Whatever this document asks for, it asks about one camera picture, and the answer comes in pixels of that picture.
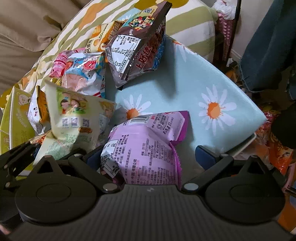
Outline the pale green snack bag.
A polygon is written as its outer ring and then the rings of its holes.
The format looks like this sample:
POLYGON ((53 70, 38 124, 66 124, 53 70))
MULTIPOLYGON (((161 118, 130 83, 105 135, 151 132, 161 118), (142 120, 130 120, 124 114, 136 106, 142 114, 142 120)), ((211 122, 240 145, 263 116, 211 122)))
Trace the pale green snack bag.
POLYGON ((52 82, 45 82, 45 96, 51 129, 44 138, 33 165, 51 155, 56 160, 81 148, 91 152, 116 109, 105 98, 84 95, 52 82))

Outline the purple snack bag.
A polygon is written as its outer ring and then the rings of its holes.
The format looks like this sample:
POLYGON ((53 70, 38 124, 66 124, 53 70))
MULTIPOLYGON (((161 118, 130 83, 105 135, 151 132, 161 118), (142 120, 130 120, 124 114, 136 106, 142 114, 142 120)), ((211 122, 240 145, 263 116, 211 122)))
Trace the purple snack bag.
POLYGON ((181 187, 181 164, 175 146, 182 142, 188 111, 139 115, 115 126, 101 153, 101 169, 126 184, 181 187))

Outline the white orange snack bag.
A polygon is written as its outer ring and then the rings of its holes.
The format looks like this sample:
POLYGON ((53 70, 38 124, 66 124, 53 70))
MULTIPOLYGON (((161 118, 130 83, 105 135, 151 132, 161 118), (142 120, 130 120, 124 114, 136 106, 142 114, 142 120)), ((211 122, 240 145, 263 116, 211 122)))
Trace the white orange snack bag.
POLYGON ((51 129, 46 95, 39 85, 36 86, 31 98, 28 120, 38 135, 42 135, 51 129))

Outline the shrimp flake snack bag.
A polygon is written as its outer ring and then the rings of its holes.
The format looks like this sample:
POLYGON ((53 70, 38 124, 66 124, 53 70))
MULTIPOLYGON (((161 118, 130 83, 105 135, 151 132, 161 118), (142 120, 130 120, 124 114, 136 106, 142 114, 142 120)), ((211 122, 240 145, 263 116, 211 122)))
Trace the shrimp flake snack bag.
POLYGON ((62 87, 72 91, 105 98, 105 53, 75 53, 68 58, 62 87))

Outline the pink striped snack bag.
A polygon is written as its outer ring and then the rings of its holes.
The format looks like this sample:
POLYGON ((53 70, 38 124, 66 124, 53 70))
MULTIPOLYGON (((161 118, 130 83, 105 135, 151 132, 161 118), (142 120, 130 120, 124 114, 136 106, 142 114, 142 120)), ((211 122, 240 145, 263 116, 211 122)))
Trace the pink striped snack bag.
POLYGON ((66 64, 68 62, 68 58, 75 53, 84 52, 84 48, 78 48, 74 50, 64 50, 58 54, 53 62, 53 66, 51 72, 49 73, 49 77, 51 78, 61 78, 64 74, 66 64))

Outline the cream orange cake packet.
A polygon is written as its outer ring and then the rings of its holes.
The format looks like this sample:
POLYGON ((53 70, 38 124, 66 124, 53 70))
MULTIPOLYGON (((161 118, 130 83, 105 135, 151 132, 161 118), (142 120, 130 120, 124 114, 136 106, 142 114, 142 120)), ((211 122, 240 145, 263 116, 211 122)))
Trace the cream orange cake packet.
POLYGON ((85 47, 85 53, 89 54, 105 51, 109 41, 124 23, 125 21, 112 21, 96 26, 85 47))

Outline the brown chocolate snack bag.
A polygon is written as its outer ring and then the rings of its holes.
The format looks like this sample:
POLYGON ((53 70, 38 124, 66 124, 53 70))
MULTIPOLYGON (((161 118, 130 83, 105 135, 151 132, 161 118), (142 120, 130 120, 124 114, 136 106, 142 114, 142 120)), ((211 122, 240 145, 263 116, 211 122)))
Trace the brown chocolate snack bag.
POLYGON ((107 61, 117 89, 158 68, 171 7, 172 3, 163 1, 134 14, 107 44, 107 61))

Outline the red spicy snack bag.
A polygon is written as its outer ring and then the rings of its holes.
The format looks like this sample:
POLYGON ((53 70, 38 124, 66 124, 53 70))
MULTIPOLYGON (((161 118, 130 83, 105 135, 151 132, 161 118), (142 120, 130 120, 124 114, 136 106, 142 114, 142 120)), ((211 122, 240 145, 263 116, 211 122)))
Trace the red spicy snack bag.
POLYGON ((292 163, 294 150, 284 145, 280 137, 275 134, 274 122, 283 112, 274 109, 270 104, 259 108, 265 115, 266 121, 256 131, 255 154, 264 163, 274 166, 285 175, 292 163))

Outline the green cardboard box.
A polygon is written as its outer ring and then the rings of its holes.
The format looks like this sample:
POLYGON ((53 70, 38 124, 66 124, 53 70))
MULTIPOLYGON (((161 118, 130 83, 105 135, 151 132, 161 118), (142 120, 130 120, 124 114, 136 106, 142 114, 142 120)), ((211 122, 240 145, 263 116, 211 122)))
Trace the green cardboard box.
POLYGON ((1 120, 1 154, 35 136, 28 119, 32 95, 13 87, 1 120))

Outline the light blue daisy tablecloth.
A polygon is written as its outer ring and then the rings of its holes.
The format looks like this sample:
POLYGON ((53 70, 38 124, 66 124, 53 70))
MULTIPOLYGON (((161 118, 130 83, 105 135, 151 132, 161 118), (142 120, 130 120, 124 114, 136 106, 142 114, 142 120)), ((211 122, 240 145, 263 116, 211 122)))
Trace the light blue daisy tablecloth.
POLYGON ((197 53, 166 37, 157 70, 145 73, 116 89, 106 72, 106 97, 117 103, 111 124, 125 121, 130 111, 141 115, 186 110, 189 112, 185 139, 177 145, 182 181, 203 172, 195 158, 202 145, 215 154, 245 147, 266 121, 259 107, 225 74, 197 53))

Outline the blue jeans leg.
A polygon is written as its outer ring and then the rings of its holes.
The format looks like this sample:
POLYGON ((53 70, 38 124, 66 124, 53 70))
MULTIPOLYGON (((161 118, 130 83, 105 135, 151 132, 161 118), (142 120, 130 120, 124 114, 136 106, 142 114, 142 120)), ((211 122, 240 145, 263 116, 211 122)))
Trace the blue jeans leg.
POLYGON ((248 91, 277 89, 295 64, 295 1, 273 1, 239 61, 248 91))

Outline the green striped floral duvet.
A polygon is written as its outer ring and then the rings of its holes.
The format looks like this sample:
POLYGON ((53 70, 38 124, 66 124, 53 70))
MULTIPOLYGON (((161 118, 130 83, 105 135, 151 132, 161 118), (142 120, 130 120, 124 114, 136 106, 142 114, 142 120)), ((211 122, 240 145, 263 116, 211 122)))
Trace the green striped floral duvet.
POLYGON ((121 35, 154 44, 163 9, 163 1, 1 1, 1 108, 13 89, 43 90, 62 52, 100 52, 101 69, 121 35))

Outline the beige curtain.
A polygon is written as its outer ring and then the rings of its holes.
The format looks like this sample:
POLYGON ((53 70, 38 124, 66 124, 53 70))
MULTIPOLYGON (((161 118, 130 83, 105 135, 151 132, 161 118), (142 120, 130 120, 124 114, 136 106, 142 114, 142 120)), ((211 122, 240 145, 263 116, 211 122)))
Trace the beige curtain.
POLYGON ((17 83, 88 1, 1 1, 1 93, 17 83))

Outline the white plastic bag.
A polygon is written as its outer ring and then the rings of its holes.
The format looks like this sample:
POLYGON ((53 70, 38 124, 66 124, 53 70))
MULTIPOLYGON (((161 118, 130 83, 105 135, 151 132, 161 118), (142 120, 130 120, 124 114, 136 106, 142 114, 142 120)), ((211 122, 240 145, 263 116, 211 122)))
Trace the white plastic bag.
POLYGON ((217 11, 217 13, 222 14, 222 17, 226 20, 234 20, 236 13, 236 0, 217 0, 213 3, 212 8, 217 11))

